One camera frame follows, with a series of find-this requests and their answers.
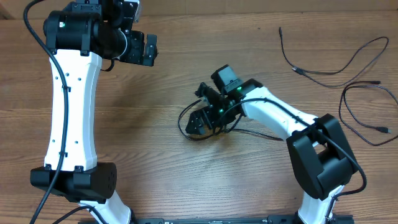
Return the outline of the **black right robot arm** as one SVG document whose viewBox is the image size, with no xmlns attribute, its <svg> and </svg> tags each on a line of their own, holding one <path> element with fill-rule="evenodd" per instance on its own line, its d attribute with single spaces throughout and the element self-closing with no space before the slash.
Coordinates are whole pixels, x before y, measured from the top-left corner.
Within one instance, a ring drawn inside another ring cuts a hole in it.
<svg viewBox="0 0 398 224">
<path fill-rule="evenodd" d="M 257 80 L 242 81 L 229 65 L 211 79 L 215 89 L 200 83 L 195 92 L 207 105 L 191 113 L 185 128 L 189 139 L 204 140 L 207 130 L 217 135 L 245 116 L 287 144 L 303 189 L 302 204 L 293 215 L 269 215 L 264 223 L 353 223 L 353 216 L 333 213 L 337 197 L 359 169 L 339 121 L 330 114 L 319 118 L 295 109 Z"/>
</svg>

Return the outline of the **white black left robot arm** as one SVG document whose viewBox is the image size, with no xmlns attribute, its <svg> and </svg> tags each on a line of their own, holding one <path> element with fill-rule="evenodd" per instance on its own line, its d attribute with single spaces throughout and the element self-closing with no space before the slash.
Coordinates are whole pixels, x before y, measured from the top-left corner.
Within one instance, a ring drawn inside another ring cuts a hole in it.
<svg viewBox="0 0 398 224">
<path fill-rule="evenodd" d="M 116 191 L 117 168 L 99 162 L 94 142 L 95 96 L 102 63 L 153 66 L 157 37 L 132 29 L 139 0 L 72 1 L 44 21 L 39 45 L 53 77 L 50 142 L 31 184 L 88 210 L 98 223 L 135 223 Z"/>
</svg>

